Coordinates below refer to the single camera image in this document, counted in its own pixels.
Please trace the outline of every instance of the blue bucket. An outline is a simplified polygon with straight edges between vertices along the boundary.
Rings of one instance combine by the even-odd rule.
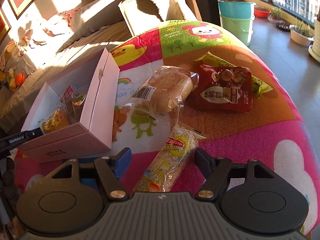
[[[251,19],[254,14],[254,2],[219,2],[220,14],[235,19]]]

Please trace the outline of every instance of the barcode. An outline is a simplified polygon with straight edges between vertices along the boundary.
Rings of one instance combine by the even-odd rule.
[[[133,95],[133,98],[142,98],[147,101],[150,101],[153,92],[156,90],[155,87],[143,86],[140,87]]]

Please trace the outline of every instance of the metal screw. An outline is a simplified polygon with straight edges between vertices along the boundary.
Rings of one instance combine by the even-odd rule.
[[[125,195],[126,193],[123,190],[114,190],[110,193],[110,196],[113,198],[123,198]]]
[[[214,196],[214,193],[211,190],[201,190],[198,193],[198,196],[202,198],[212,198]]]

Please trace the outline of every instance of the floor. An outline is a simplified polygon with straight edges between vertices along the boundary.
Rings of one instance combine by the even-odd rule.
[[[299,109],[320,159],[320,63],[267,19],[255,18],[249,48],[273,71]],[[312,231],[320,239],[320,224]]]

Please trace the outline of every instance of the green cartoon animal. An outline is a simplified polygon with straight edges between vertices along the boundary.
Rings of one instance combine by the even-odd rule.
[[[147,113],[146,107],[139,104],[136,108],[131,115],[131,122],[135,124],[132,130],[137,129],[136,139],[141,138],[144,132],[149,137],[153,136],[152,127],[157,125],[154,118]]]

